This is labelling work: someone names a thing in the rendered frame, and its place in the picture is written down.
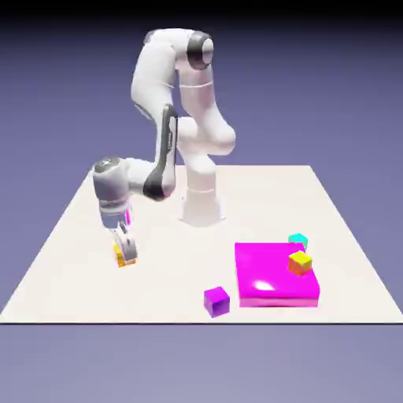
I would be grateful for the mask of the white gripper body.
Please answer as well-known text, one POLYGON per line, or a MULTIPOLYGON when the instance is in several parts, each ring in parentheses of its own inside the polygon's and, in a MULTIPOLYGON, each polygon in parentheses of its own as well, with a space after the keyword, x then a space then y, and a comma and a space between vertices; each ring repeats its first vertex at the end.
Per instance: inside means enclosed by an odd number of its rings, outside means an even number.
POLYGON ((126 205, 100 205, 99 211, 104 227, 116 230, 118 227, 122 231, 127 231, 131 226, 131 206, 126 205))

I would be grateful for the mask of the small orange cube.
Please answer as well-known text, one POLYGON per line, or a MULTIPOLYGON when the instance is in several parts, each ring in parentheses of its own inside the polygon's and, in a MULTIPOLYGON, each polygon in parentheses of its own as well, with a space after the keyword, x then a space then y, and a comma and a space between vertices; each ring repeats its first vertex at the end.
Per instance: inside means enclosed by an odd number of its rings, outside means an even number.
POLYGON ((135 246, 122 246, 122 249, 119 250, 116 245, 113 245, 116 262, 119 267, 135 264, 137 260, 137 249, 135 246))

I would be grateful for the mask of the small purple cube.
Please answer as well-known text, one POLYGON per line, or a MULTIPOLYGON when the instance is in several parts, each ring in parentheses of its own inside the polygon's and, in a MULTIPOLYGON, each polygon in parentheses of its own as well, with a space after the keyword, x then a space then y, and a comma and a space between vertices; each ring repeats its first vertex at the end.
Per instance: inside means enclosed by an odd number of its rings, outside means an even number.
POLYGON ((230 312, 230 297, 223 287, 215 287, 204 291, 204 306, 214 318, 230 312))

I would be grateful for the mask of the small cyan cube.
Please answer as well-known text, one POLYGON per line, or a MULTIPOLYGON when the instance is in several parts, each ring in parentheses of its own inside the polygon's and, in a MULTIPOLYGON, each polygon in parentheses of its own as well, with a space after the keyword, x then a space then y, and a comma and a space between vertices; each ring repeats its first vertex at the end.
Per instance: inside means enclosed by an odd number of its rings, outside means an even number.
POLYGON ((295 233, 295 234, 289 235, 288 242, 301 243, 304 247, 304 250, 307 250, 308 238, 306 236, 304 236, 302 233, 295 233))

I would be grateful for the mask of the small yellow cube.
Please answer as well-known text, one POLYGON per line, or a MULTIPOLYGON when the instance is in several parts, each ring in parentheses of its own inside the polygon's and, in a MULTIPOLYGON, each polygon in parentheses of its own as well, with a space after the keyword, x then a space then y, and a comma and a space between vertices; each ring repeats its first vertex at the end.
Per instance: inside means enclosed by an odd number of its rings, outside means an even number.
POLYGON ((295 275, 304 276, 312 270, 312 258, 299 250, 288 257, 288 270, 295 275))

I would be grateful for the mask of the large magenta box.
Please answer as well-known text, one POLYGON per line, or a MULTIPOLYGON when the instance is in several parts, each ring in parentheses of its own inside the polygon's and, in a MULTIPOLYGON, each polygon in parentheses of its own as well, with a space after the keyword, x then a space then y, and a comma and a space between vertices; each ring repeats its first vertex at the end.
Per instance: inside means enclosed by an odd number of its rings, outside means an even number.
POLYGON ((296 254, 305 257, 300 242, 237 242, 235 267, 238 281, 239 305, 246 307, 317 307, 320 285, 308 266, 305 274, 289 269, 296 254))

